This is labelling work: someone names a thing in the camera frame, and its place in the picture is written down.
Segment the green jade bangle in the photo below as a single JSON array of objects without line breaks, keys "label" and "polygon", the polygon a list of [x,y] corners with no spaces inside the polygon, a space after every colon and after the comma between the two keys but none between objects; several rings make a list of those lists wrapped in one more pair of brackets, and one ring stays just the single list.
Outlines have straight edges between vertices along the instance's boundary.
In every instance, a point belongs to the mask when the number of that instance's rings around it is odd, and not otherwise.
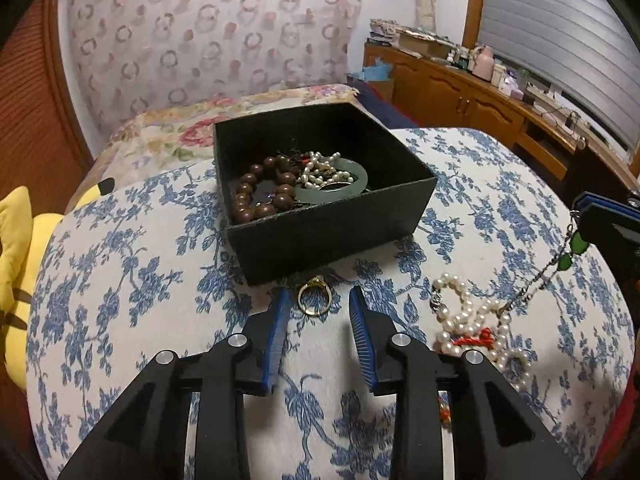
[{"label": "green jade bangle", "polygon": [[367,186],[367,171],[358,162],[315,154],[295,185],[295,198],[307,205],[334,203],[362,194]]}]

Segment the black jewelry box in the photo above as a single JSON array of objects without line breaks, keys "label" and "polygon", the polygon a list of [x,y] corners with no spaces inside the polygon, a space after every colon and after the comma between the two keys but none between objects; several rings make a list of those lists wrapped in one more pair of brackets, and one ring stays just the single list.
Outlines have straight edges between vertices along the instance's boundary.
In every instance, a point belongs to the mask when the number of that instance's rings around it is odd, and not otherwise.
[{"label": "black jewelry box", "polygon": [[[295,206],[240,221],[236,190],[250,165],[268,156],[336,155],[352,182],[328,190],[298,188]],[[247,115],[214,130],[218,194],[227,238],[247,284],[318,268],[411,235],[437,178],[387,128],[348,103]]]}]

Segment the blue floral white quilt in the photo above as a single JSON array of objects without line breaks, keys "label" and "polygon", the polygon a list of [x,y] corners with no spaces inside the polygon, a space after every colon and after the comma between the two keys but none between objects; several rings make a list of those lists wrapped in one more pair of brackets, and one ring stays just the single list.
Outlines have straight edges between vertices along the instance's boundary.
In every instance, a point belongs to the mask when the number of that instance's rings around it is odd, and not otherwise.
[{"label": "blue floral white quilt", "polygon": [[[372,309],[425,342],[442,274],[474,301],[509,300],[558,250],[570,214],[521,159],[471,129],[400,129],[435,191],[412,237],[319,270],[332,304],[293,309],[276,390],[245,403],[256,479],[383,479],[395,402],[368,393],[348,318],[360,286]],[[27,401],[43,468],[58,476],[81,440],[160,350],[200,353],[262,310],[270,287],[244,283],[224,236],[206,160],[122,188],[68,216],[41,263],[27,337]],[[511,313],[527,352],[524,400],[585,472],[625,391],[634,326],[596,248]]]}]

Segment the pink kettle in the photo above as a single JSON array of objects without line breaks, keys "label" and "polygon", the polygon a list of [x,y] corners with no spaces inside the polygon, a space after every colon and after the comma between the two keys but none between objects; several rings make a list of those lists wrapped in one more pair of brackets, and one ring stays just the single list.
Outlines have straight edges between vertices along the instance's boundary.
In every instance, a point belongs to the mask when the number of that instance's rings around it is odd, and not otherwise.
[{"label": "pink kettle", "polygon": [[473,54],[472,74],[484,81],[491,81],[495,66],[494,51],[489,46],[478,46]]}]

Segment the grey window blind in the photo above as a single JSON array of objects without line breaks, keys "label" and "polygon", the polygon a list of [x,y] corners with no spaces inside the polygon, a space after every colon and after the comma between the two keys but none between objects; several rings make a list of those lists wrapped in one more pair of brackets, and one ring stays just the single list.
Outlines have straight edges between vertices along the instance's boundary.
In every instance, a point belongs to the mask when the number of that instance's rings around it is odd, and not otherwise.
[{"label": "grey window blind", "polygon": [[606,0],[484,0],[478,41],[543,76],[634,150],[639,49]]}]

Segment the wooden sideboard cabinet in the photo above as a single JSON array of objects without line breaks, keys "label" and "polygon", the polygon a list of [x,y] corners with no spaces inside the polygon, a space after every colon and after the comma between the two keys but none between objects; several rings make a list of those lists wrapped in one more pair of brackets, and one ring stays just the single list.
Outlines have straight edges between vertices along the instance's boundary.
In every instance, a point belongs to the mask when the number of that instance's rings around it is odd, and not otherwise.
[{"label": "wooden sideboard cabinet", "polygon": [[483,131],[539,170],[554,184],[589,177],[607,188],[638,188],[637,178],[602,142],[585,134],[580,148],[532,106],[515,101],[463,70],[415,58],[393,47],[364,45],[363,64],[393,65],[390,102],[421,127],[464,127]]}]

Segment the floral pink bed blanket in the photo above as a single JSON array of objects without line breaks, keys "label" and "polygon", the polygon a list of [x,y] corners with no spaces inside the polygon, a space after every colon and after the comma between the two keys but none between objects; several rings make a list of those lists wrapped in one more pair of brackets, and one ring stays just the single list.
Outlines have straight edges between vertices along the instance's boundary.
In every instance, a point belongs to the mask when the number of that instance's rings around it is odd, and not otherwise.
[{"label": "floral pink bed blanket", "polygon": [[129,119],[107,142],[66,209],[99,182],[112,178],[116,188],[214,156],[214,131],[220,122],[306,105],[357,103],[358,91],[347,84],[322,84],[254,96],[216,99],[187,106],[150,110]]}]

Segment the cardboard box on cabinet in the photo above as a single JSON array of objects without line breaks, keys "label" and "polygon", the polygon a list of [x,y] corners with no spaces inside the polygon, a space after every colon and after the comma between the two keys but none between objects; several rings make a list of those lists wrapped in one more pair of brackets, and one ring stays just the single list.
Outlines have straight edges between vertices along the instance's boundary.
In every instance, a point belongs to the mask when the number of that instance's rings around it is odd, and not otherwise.
[{"label": "cardboard box on cabinet", "polygon": [[427,32],[404,29],[399,33],[398,47],[428,58],[446,58],[455,47],[450,41]]}]

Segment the blue tissue box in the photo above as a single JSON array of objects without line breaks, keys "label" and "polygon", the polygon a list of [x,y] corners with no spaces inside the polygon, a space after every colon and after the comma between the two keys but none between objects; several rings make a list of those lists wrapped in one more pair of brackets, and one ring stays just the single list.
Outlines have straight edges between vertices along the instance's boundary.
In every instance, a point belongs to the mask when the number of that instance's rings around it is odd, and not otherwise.
[{"label": "blue tissue box", "polygon": [[359,79],[364,82],[381,82],[390,80],[390,74],[393,70],[393,64],[385,63],[377,58],[370,66],[363,66],[359,73]]}]

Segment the yellow Pikachu plush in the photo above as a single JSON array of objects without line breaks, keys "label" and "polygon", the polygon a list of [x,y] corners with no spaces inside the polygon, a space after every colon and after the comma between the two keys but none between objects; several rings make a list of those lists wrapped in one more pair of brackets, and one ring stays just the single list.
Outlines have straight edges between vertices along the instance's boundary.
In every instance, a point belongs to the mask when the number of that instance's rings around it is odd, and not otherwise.
[{"label": "yellow Pikachu plush", "polygon": [[1,201],[1,361],[9,378],[26,389],[26,338],[32,293],[44,252],[60,214],[32,213],[28,188]]}]

